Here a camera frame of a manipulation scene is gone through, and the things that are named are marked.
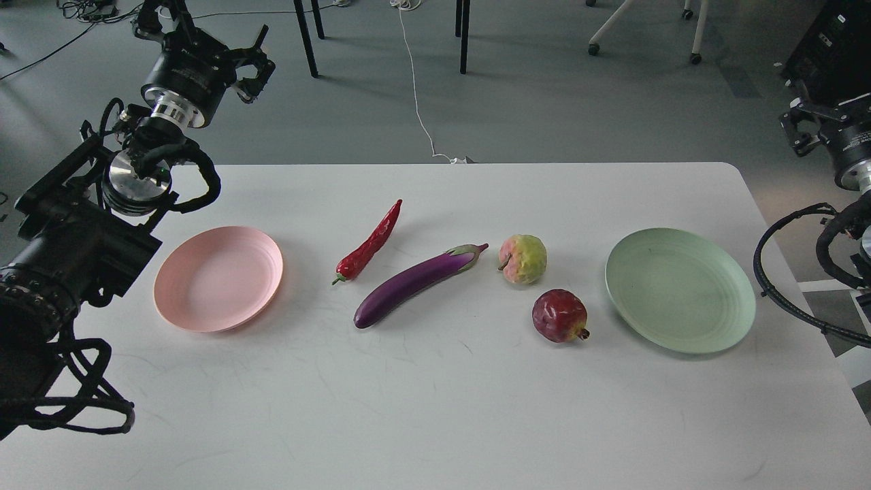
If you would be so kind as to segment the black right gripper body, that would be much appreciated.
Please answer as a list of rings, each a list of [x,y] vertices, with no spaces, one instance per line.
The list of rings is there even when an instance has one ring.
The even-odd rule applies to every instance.
[[[824,148],[831,159],[834,183],[849,191],[870,189],[870,94],[835,106],[799,97],[780,115],[787,142],[798,157]]]

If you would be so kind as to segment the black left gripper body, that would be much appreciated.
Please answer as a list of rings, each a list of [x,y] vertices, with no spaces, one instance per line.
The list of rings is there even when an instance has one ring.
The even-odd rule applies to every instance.
[[[243,103],[253,103],[274,73],[264,52],[269,28],[262,25],[246,48],[226,46],[195,26],[184,1],[144,1],[133,20],[134,37],[161,46],[141,96],[153,114],[183,128],[207,127],[232,90]]]

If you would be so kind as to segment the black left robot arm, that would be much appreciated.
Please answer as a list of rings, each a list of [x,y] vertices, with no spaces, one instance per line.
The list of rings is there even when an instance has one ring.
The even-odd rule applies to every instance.
[[[2,436],[28,426],[125,434],[134,405],[105,379],[112,348],[77,338],[84,305],[124,297],[161,247],[152,234],[168,213],[192,213],[220,196],[221,180],[187,129],[214,120],[227,91],[258,99],[275,64],[262,26],[249,47],[230,48],[194,24],[184,1],[144,1],[137,38],[161,53],[143,103],[107,103],[84,121],[80,145],[24,192],[24,249],[2,267]]]

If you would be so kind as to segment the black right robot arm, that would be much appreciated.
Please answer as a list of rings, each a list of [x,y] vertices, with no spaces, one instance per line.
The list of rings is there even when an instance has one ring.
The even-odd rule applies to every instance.
[[[780,115],[780,125],[793,152],[804,157],[815,148],[824,148],[831,159],[834,183],[840,189],[858,192],[850,205],[837,210],[822,202],[799,209],[768,227],[759,239],[753,253],[753,275],[760,286],[762,297],[771,299],[781,310],[818,329],[822,335],[840,338],[855,346],[869,348],[867,333],[832,325],[787,300],[770,281],[762,264],[761,254],[769,239],[797,219],[821,215],[823,229],[815,242],[815,255],[819,267],[836,282],[850,291],[859,292],[857,304],[865,319],[869,317],[869,229],[870,229],[870,112],[869,94],[823,105],[796,97],[788,111]],[[858,243],[858,251],[851,255],[855,271],[843,269],[830,253],[836,237],[845,235]]]

